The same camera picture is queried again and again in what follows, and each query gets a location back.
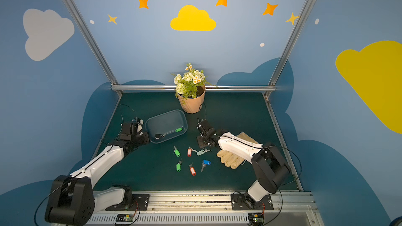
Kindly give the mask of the light blue tag key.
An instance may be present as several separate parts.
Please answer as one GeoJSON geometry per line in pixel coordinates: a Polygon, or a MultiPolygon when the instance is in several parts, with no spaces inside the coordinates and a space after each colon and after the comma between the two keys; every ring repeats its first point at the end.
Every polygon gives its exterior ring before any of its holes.
{"type": "Polygon", "coordinates": [[[203,155],[203,154],[205,154],[205,153],[207,153],[207,152],[210,152],[211,150],[210,149],[201,149],[200,151],[197,151],[197,156],[201,156],[201,155],[203,155]]]}

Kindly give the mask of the red tag key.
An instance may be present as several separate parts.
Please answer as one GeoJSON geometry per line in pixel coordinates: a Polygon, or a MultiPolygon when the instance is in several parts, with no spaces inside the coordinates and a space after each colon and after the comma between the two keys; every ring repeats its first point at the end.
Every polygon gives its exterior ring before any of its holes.
{"type": "Polygon", "coordinates": [[[191,163],[188,167],[189,167],[189,171],[190,171],[191,175],[195,176],[196,175],[196,170],[193,167],[193,163],[191,163]]]}
{"type": "Polygon", "coordinates": [[[197,150],[193,149],[192,147],[189,147],[187,150],[187,156],[191,157],[193,153],[197,153],[197,150]]]}

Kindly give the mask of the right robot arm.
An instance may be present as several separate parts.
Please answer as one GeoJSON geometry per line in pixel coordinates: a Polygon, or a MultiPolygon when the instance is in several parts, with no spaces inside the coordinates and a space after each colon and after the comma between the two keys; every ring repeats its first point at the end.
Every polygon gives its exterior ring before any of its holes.
{"type": "Polygon", "coordinates": [[[268,194],[275,194],[291,174],[291,168],[278,147],[272,143],[252,143],[226,130],[216,130],[202,119],[196,126],[200,148],[217,147],[244,159],[253,166],[256,181],[245,193],[250,202],[259,202],[268,194]]]}

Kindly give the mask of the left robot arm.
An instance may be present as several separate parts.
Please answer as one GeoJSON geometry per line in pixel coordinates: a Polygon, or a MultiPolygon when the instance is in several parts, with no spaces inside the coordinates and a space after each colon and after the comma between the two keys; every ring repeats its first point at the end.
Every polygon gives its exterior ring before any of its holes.
{"type": "Polygon", "coordinates": [[[53,181],[47,198],[45,221],[83,226],[94,213],[105,209],[140,212],[141,205],[134,199],[129,186],[115,185],[102,191],[94,191],[93,188],[115,164],[148,143],[142,119],[122,123],[118,138],[99,155],[70,175],[60,175],[53,181]]]}

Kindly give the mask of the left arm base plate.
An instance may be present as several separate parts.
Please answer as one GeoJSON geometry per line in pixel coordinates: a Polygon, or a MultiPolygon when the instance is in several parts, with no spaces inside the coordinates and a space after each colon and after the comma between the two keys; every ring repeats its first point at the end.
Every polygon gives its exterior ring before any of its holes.
{"type": "Polygon", "coordinates": [[[149,194],[132,194],[131,198],[124,198],[120,204],[107,207],[106,211],[147,211],[149,194]]]}

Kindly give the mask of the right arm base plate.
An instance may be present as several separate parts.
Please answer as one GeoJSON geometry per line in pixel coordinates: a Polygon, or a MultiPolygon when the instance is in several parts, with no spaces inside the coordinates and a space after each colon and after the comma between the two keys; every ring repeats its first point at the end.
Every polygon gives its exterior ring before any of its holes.
{"type": "Polygon", "coordinates": [[[274,210],[273,200],[271,195],[268,194],[263,197],[263,199],[259,202],[256,202],[251,197],[246,196],[245,194],[234,192],[230,195],[232,210],[243,210],[243,211],[252,211],[252,210],[274,210]]]}

